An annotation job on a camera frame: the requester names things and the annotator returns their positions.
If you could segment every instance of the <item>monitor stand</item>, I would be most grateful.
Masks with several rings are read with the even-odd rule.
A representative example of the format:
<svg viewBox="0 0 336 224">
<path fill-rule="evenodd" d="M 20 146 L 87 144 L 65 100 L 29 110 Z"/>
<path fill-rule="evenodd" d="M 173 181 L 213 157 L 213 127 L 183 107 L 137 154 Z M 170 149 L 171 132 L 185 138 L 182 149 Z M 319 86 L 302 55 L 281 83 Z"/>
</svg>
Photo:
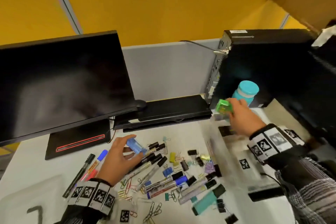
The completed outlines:
<svg viewBox="0 0 336 224">
<path fill-rule="evenodd" d="M 51 133 L 45 160 L 83 150 L 111 139 L 109 119 Z"/>
</svg>

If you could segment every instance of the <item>teal highlighter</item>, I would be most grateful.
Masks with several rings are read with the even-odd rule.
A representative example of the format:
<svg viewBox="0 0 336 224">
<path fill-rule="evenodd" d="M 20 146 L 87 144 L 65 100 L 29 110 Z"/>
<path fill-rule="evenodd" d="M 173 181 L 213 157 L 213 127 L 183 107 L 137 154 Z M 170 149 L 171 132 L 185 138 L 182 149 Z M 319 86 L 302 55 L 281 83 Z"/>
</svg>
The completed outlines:
<svg viewBox="0 0 336 224">
<path fill-rule="evenodd" d="M 201 200 L 199 200 L 192 208 L 192 211 L 197 216 L 205 211 L 210 205 L 212 205 L 217 198 L 219 198 L 225 192 L 225 188 L 222 184 L 214 188 L 208 194 L 206 194 Z"/>
</svg>

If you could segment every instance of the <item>teal jar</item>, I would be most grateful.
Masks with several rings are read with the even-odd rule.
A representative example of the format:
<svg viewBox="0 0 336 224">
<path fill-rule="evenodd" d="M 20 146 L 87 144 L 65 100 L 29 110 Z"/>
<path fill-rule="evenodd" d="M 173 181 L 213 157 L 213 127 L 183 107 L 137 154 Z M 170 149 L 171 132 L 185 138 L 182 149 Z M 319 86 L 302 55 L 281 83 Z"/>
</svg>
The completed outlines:
<svg viewBox="0 0 336 224">
<path fill-rule="evenodd" d="M 254 96 L 259 92 L 257 84 L 251 81 L 241 81 L 238 88 L 234 91 L 232 97 L 239 99 L 245 99 L 247 104 L 253 101 Z"/>
</svg>

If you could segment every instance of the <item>gray partition panel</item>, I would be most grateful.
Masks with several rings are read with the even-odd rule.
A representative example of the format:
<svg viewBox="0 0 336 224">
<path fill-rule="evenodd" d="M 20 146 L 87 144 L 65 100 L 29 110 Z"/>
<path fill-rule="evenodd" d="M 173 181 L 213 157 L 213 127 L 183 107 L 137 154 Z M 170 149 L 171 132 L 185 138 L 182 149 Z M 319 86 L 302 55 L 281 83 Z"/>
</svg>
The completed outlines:
<svg viewBox="0 0 336 224">
<path fill-rule="evenodd" d="M 216 49 L 219 39 L 195 42 Z M 145 101 L 204 93 L 215 59 L 211 50 L 185 42 L 122 50 L 135 99 Z"/>
</svg>

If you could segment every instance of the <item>monitor screen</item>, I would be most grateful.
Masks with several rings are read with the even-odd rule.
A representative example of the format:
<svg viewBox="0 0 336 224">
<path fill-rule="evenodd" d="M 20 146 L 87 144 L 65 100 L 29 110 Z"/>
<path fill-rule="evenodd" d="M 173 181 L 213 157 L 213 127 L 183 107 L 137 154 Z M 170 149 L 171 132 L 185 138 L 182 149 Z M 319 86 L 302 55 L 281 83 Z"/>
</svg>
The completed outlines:
<svg viewBox="0 0 336 224">
<path fill-rule="evenodd" d="M 0 145 L 135 107 L 116 31 L 3 45 L 0 54 Z"/>
</svg>

